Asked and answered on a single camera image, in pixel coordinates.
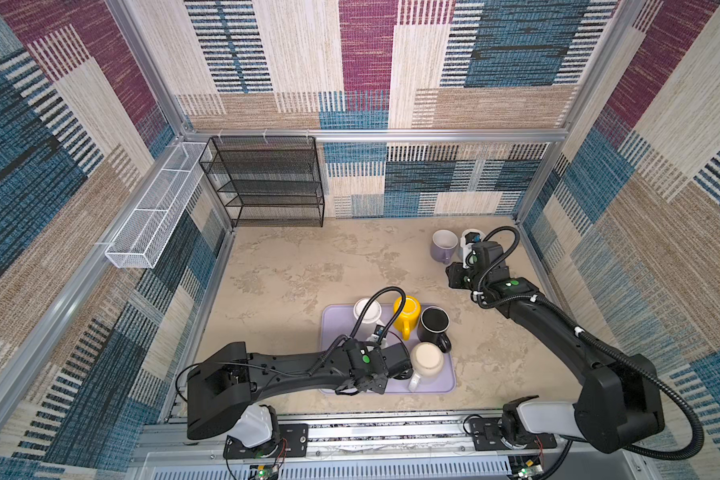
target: tray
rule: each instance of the tray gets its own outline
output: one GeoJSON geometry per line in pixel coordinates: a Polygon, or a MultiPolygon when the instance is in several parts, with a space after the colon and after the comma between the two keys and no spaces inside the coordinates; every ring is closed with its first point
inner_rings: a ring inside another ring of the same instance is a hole
{"type": "MultiPolygon", "coordinates": [[[[433,306],[431,303],[422,303],[422,309],[428,306],[433,306]]],[[[355,314],[352,312],[354,305],[329,305],[322,312],[322,324],[320,325],[320,350],[327,349],[331,342],[333,342],[337,336],[342,333],[349,335],[352,331],[352,327],[355,325],[355,314]]],[[[382,304],[382,321],[388,322],[392,318],[392,304],[382,304]]],[[[400,343],[400,340],[395,337],[392,332],[397,333],[402,338],[402,334],[398,332],[394,327],[389,330],[387,334],[387,343],[392,346],[395,343],[400,343]]],[[[405,345],[410,351],[417,343],[418,334],[416,330],[411,332],[411,338],[409,338],[405,345]]],[[[415,392],[408,390],[409,380],[396,380],[389,379],[387,383],[387,389],[385,393],[393,394],[406,394],[406,395],[418,395],[420,393],[449,393],[456,388],[456,371],[454,370],[454,364],[451,360],[451,353],[445,354],[445,365],[443,365],[443,371],[440,375],[433,379],[422,381],[419,384],[418,389],[415,392]]],[[[334,395],[333,390],[320,389],[321,392],[334,395]]],[[[374,392],[364,392],[363,394],[376,395],[374,392]]]]}

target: white wire basket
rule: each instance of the white wire basket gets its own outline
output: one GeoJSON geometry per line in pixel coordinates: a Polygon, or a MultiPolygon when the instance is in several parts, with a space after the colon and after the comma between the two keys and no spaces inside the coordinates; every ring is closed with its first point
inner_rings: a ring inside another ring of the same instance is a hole
{"type": "Polygon", "coordinates": [[[106,249],[117,268],[154,268],[202,178],[206,144],[182,142],[152,180],[106,249]]]}

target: yellow mug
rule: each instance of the yellow mug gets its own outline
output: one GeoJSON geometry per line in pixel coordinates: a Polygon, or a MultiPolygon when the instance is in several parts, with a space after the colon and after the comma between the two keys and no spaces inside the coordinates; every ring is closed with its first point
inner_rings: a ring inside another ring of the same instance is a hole
{"type": "MultiPolygon", "coordinates": [[[[400,307],[400,298],[392,304],[392,312],[397,312],[400,307]]],[[[418,318],[422,314],[422,304],[412,296],[405,297],[403,312],[394,320],[394,328],[403,334],[403,340],[411,338],[411,331],[416,328],[418,318]]]]}

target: white mug handle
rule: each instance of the white mug handle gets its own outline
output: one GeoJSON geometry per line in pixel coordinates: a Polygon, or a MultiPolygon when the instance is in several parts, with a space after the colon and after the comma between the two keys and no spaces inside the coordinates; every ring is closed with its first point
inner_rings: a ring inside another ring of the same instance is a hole
{"type": "Polygon", "coordinates": [[[422,376],[418,373],[414,372],[413,376],[411,377],[411,381],[408,382],[408,390],[415,392],[418,388],[418,383],[422,380],[422,376]]]}

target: beige table surface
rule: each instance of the beige table surface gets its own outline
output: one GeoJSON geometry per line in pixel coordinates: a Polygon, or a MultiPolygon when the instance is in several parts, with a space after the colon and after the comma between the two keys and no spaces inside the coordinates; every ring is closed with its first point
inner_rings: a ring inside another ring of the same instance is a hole
{"type": "MultiPolygon", "coordinates": [[[[429,256],[432,233],[467,228],[487,233],[508,217],[326,219],[323,228],[243,227],[216,296],[197,360],[229,342],[274,355],[318,350],[322,311],[354,303],[388,285],[448,312],[457,386],[444,395],[326,395],[317,390],[268,398],[278,413],[500,408],[526,395],[574,400],[573,374],[528,331],[496,310],[481,310],[466,290],[448,288],[444,265],[429,256]]],[[[512,235],[494,240],[506,248],[512,235]]],[[[510,272],[538,284],[522,245],[510,272]]],[[[396,293],[380,301],[392,303],[396,293]]]]}

